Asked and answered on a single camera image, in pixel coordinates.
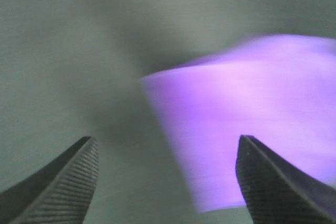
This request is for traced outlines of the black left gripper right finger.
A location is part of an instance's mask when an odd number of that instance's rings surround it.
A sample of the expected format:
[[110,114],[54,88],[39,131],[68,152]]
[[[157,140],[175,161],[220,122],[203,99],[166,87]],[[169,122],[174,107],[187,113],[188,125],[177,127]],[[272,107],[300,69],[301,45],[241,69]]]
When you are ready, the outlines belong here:
[[335,189],[254,136],[240,136],[235,171],[253,223],[335,223]]

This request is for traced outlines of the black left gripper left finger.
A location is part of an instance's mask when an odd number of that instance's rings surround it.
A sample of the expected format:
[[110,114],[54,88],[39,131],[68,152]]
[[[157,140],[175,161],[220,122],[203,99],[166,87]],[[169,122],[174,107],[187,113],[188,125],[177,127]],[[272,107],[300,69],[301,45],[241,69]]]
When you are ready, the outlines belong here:
[[1,193],[1,223],[83,223],[98,176],[97,141],[82,137]]

